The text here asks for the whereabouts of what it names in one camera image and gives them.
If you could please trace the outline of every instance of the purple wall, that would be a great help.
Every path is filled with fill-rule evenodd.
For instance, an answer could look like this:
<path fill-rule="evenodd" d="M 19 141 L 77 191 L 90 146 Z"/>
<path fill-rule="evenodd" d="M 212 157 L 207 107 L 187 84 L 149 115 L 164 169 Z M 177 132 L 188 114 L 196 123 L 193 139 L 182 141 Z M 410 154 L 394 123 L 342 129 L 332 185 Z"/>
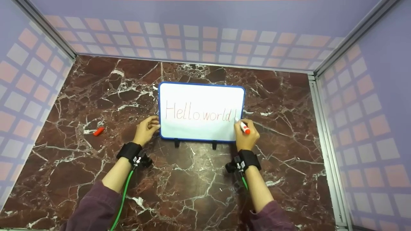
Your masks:
<path fill-rule="evenodd" d="M 0 21 L 1 210 L 72 61 L 12 1 L 0 2 Z"/>
<path fill-rule="evenodd" d="M 321 77 L 355 225 L 411 230 L 411 0 L 401 1 Z"/>
<path fill-rule="evenodd" d="M 31 0 L 78 52 L 314 70 L 378 0 Z"/>

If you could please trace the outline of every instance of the black wrist strap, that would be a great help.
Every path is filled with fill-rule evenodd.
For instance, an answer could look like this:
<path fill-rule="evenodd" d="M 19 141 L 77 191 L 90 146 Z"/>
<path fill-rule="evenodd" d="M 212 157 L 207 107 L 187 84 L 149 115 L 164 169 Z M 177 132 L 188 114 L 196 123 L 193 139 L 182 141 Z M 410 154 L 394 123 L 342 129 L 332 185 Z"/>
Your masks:
<path fill-rule="evenodd" d="M 241 168 L 245 171 L 249 166 L 255 166 L 258 170 L 261 170 L 260 162 L 257 155 L 250 150 L 240 150 L 238 155 L 241 159 Z"/>
<path fill-rule="evenodd" d="M 135 165 L 137 161 L 137 155 L 141 152 L 142 149 L 143 147 L 141 145 L 133 142 L 128 142 L 126 144 L 123 144 L 116 158 L 120 159 L 120 157 L 125 157 L 129 160 L 131 165 Z"/>

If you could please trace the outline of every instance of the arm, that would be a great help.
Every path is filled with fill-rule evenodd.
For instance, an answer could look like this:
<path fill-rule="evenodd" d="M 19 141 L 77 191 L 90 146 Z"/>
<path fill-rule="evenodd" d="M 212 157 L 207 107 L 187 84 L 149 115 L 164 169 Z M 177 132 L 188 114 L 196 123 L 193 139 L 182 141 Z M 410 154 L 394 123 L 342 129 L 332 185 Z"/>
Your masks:
<path fill-rule="evenodd" d="M 158 116 L 150 116 L 137 126 L 133 142 L 144 146 L 159 128 Z M 60 227 L 60 231 L 106 230 L 119 207 L 119 192 L 131 167 L 127 158 L 120 157 L 103 180 L 96 182 L 83 197 L 67 223 Z"/>
<path fill-rule="evenodd" d="M 247 123 L 248 128 L 250 128 L 250 134 L 246 135 L 242 132 L 240 121 L 235 123 L 234 130 L 236 132 L 237 151 L 252 150 L 260 138 L 260 134 L 254 127 L 252 120 L 243 119 L 242 121 Z M 256 212 L 252 212 L 250 215 L 254 229 L 277 231 L 295 230 L 295 226 L 285 215 L 284 210 L 274 200 L 257 167 L 249 166 L 245 170 L 245 177 Z"/>

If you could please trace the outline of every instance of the maroon sleeve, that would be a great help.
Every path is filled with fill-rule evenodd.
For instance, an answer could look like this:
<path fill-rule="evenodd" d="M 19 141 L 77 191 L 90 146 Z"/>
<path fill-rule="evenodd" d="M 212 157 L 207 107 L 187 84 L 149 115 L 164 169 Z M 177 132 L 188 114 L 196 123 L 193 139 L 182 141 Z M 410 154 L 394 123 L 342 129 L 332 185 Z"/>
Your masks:
<path fill-rule="evenodd" d="M 60 231 L 107 230 L 120 201 L 121 196 L 117 192 L 96 182 Z"/>
<path fill-rule="evenodd" d="M 272 201 L 264 206 L 259 213 L 251 212 L 251 223 L 255 231 L 295 231 L 296 228 L 279 206 L 277 201 Z"/>

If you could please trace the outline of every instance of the red marker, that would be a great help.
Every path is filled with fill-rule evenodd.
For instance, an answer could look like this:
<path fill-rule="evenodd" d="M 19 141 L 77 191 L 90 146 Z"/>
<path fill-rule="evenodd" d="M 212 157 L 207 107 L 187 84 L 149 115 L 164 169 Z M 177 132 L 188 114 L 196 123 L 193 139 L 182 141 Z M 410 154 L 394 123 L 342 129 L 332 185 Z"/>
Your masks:
<path fill-rule="evenodd" d="M 240 127 L 241 127 L 241 130 L 242 130 L 245 134 L 247 134 L 247 135 L 250 134 L 250 132 L 251 132 L 250 128 L 248 128 L 247 125 L 245 125 L 245 123 L 244 123 L 243 121 L 241 121 Z"/>
<path fill-rule="evenodd" d="M 94 133 L 93 133 L 93 135 L 94 136 L 98 136 L 98 135 L 100 135 L 100 133 L 102 133 L 104 131 L 104 127 L 99 127 L 98 129 L 97 129 L 97 131 L 95 131 Z"/>

